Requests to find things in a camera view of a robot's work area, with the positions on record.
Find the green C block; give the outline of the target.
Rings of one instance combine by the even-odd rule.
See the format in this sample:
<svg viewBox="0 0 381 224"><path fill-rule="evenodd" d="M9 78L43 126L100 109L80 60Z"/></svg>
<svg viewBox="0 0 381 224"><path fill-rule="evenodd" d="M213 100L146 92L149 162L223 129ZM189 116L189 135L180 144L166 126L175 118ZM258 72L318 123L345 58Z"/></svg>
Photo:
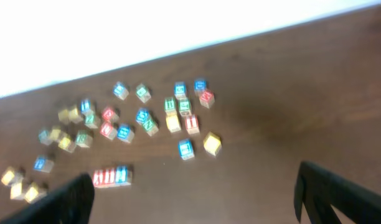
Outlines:
<svg viewBox="0 0 381 224"><path fill-rule="evenodd" d="M182 117L190 116L192 114L191 103L189 99L181 99L179 100L179 114Z"/></svg>

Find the blue L block left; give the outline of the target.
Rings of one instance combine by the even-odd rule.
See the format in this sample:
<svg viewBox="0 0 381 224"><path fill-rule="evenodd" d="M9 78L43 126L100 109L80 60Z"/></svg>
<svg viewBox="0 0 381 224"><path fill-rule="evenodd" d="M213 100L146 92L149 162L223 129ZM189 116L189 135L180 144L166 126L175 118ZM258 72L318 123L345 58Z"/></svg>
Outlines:
<svg viewBox="0 0 381 224"><path fill-rule="evenodd" d="M95 105L88 98L84 99L80 103L80 111L85 116L95 114Z"/></svg>

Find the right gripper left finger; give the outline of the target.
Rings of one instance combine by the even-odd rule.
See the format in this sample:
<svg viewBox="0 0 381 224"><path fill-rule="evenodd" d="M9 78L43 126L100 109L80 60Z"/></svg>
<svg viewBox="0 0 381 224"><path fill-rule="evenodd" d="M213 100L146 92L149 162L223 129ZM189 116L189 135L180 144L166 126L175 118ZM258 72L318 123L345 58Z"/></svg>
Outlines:
<svg viewBox="0 0 381 224"><path fill-rule="evenodd" d="M36 203L0 220L0 224L87 224L94 198L92 179L83 173Z"/></svg>

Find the yellow block bottom middle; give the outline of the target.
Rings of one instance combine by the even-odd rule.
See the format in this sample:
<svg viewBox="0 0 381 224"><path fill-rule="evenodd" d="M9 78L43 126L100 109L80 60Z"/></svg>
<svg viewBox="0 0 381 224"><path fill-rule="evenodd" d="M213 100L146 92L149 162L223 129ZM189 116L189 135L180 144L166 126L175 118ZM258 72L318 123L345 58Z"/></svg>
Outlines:
<svg viewBox="0 0 381 224"><path fill-rule="evenodd" d="M23 182L17 182L11 185L10 199L23 200L26 194L27 185Z"/></svg>

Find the red A block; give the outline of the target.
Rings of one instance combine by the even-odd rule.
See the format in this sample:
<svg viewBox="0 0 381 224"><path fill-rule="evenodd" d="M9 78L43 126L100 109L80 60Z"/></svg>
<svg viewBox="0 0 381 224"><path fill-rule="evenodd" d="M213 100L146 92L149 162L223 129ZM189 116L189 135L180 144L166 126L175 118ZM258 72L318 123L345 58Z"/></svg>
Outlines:
<svg viewBox="0 0 381 224"><path fill-rule="evenodd" d="M102 188L103 187L103 179L104 179L104 171L103 170L96 170L93 173L93 186L95 188Z"/></svg>

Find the green R block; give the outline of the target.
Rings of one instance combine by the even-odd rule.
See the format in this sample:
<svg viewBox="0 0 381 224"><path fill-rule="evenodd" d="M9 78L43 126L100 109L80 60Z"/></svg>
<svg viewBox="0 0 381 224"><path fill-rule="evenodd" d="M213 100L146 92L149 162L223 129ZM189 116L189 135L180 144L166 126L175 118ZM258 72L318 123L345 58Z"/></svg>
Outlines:
<svg viewBox="0 0 381 224"><path fill-rule="evenodd" d="M82 148L91 147L92 141L92 136L85 130L79 130L75 138L75 144Z"/></svg>

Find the blue 2 block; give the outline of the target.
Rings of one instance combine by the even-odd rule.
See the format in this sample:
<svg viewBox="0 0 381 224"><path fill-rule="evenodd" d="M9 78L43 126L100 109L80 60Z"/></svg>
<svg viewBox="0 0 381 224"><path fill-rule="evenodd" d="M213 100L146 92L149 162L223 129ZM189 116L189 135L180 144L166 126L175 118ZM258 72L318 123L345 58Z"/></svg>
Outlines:
<svg viewBox="0 0 381 224"><path fill-rule="evenodd" d="M115 174L115 184L118 186L131 185L133 173L126 166L118 166Z"/></svg>

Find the blue L block top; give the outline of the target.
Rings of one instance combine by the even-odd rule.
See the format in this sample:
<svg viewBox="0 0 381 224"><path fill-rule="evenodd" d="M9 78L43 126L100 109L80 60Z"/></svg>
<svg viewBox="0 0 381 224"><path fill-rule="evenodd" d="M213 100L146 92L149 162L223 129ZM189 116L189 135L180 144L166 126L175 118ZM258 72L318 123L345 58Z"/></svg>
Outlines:
<svg viewBox="0 0 381 224"><path fill-rule="evenodd" d="M125 100L127 98L127 96L129 95L129 91L123 83L117 82L113 87L113 94L117 98L119 98L121 100Z"/></svg>

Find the green Z block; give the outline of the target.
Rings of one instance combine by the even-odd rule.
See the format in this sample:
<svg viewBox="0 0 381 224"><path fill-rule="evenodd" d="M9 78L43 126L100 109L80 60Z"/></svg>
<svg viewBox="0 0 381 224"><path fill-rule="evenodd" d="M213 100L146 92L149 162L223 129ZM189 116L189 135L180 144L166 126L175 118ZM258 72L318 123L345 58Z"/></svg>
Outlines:
<svg viewBox="0 0 381 224"><path fill-rule="evenodd" d="M84 123L90 129L97 129L100 126L101 120L96 114L88 114L85 116Z"/></svg>

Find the blue D block right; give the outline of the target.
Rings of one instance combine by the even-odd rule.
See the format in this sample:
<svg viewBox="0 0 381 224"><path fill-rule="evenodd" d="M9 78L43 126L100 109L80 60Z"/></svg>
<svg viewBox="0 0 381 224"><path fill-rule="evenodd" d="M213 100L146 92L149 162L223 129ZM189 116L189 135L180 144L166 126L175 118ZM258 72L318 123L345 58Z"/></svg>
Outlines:
<svg viewBox="0 0 381 224"><path fill-rule="evenodd" d="M194 81L194 92L196 95L200 95L207 88L207 82L204 79L196 79Z"/></svg>

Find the yellow block far right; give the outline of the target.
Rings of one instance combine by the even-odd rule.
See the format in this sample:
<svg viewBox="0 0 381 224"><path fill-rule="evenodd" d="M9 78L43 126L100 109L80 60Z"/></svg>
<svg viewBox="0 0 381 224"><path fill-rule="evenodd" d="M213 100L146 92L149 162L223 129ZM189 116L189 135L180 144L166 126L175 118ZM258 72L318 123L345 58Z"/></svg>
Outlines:
<svg viewBox="0 0 381 224"><path fill-rule="evenodd" d="M212 156L216 156L222 148L220 138L212 132L209 132L206 135L203 141L203 146L204 149Z"/></svg>

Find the red i block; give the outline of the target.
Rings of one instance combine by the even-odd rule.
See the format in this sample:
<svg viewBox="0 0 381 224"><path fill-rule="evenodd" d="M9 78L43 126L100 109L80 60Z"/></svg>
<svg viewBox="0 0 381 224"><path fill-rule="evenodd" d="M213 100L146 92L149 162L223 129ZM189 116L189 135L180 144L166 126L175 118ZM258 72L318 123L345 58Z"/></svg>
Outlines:
<svg viewBox="0 0 381 224"><path fill-rule="evenodd" d="M104 187L112 187L115 185L116 179L116 169L105 169L103 173L103 186Z"/></svg>
<svg viewBox="0 0 381 224"><path fill-rule="evenodd" d="M186 130L189 134L200 133L199 122L196 115L185 117Z"/></svg>

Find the blue P block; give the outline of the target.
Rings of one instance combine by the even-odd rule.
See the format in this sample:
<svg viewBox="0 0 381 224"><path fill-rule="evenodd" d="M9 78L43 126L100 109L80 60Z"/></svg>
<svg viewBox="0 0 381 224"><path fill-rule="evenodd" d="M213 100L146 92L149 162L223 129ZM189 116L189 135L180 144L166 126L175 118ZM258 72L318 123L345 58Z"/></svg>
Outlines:
<svg viewBox="0 0 381 224"><path fill-rule="evenodd" d="M53 169L54 161L45 156L38 156L34 162L33 169L39 172L50 173Z"/></svg>

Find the red U block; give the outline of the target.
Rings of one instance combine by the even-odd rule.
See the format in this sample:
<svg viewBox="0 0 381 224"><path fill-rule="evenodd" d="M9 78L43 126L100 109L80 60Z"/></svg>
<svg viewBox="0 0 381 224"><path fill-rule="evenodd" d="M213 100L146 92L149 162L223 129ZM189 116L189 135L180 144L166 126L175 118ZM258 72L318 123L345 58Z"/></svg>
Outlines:
<svg viewBox="0 0 381 224"><path fill-rule="evenodd" d="M114 140L117 130L111 123L104 122L100 127L100 134L109 140Z"/></svg>

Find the red E block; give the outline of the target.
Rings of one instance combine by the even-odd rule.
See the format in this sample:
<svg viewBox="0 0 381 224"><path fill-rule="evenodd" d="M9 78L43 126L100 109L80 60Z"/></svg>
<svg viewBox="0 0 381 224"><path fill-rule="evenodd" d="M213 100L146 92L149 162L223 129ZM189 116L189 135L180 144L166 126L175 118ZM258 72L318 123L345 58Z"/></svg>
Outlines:
<svg viewBox="0 0 381 224"><path fill-rule="evenodd" d="M101 112L101 117L109 123L118 121L119 116L116 110L110 106L105 107Z"/></svg>

